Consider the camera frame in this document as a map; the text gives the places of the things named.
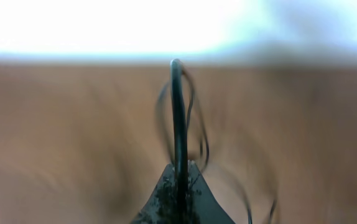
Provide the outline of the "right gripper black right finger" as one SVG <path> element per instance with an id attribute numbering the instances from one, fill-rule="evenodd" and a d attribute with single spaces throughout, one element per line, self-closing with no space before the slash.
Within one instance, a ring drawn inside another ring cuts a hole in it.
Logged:
<path id="1" fill-rule="evenodd" d="M 234 221 L 214 198 L 206 180 L 195 162 L 188 162 L 187 205 L 191 215 L 190 223 L 234 224 Z"/>

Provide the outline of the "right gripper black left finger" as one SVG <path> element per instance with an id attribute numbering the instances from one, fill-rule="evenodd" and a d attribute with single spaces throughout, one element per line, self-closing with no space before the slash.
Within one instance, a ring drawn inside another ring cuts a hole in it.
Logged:
<path id="1" fill-rule="evenodd" d="M 131 224 L 174 224 L 179 222 L 174 166 L 166 165 L 151 196 Z"/>

